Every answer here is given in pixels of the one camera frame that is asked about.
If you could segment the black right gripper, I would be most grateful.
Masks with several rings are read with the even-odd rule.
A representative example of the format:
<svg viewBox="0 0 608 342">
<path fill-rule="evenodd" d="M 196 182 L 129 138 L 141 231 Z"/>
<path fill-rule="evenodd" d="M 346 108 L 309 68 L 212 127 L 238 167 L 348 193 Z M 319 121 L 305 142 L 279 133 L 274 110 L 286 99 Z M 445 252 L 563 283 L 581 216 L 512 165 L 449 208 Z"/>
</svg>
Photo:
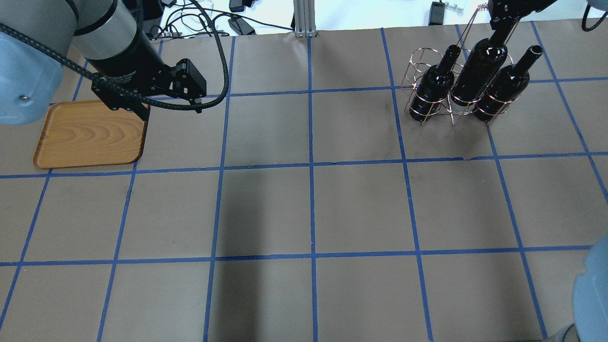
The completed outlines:
<svg viewBox="0 0 608 342">
<path fill-rule="evenodd" d="M 541 12 L 554 4 L 555 0 L 489 0 L 488 11 L 492 29 L 513 27 L 522 18 Z"/>
</svg>

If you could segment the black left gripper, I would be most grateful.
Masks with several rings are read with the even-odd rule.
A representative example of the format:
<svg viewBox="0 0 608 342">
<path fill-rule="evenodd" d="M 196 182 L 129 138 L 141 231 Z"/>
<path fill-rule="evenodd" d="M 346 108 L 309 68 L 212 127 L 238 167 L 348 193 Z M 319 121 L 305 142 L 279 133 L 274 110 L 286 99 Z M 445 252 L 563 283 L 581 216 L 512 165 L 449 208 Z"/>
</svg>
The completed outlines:
<svg viewBox="0 0 608 342">
<path fill-rule="evenodd" d="M 207 95 L 206 79 L 188 58 L 183 58 L 173 67 L 163 65 L 163 68 L 146 78 L 140 76 L 137 79 L 133 74 L 127 76 L 126 80 L 130 82 L 118 85 L 144 97 L 167 95 L 187 100 L 189 104 L 197 104 Z M 109 110 L 132 111 L 142 121 L 148 121 L 150 107 L 139 100 L 119 95 L 97 81 L 92 83 L 92 91 Z"/>
</svg>

